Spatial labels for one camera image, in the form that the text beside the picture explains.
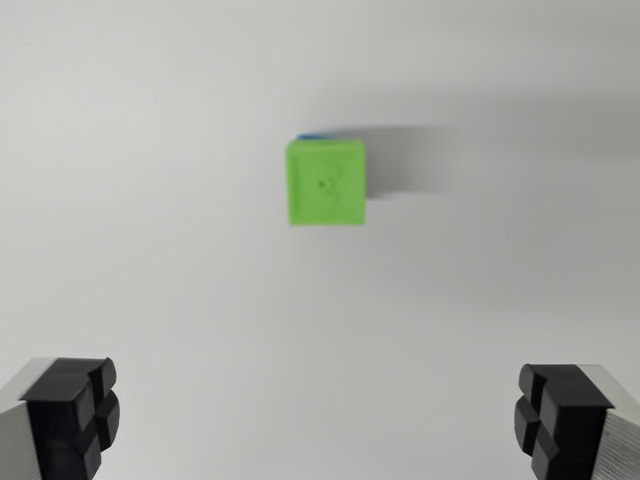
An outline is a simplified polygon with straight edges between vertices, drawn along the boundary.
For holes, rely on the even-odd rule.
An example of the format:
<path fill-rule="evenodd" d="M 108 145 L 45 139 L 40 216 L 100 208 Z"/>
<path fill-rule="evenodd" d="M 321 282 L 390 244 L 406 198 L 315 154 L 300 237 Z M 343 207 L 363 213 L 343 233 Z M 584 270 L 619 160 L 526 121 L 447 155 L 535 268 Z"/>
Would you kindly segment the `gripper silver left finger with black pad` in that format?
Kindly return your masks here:
<path fill-rule="evenodd" d="M 88 480 L 116 438 L 110 358 L 33 358 L 1 387 L 1 477 Z"/>

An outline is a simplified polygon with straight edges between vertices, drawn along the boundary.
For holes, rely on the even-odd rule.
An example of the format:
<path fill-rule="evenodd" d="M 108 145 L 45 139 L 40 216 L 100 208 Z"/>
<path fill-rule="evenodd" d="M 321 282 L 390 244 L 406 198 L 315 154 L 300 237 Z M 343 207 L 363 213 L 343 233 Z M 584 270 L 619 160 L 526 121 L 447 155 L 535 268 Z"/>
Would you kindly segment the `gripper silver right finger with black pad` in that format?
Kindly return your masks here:
<path fill-rule="evenodd" d="M 514 432 L 538 479 L 639 478 L 639 402 L 603 366 L 525 364 Z"/>

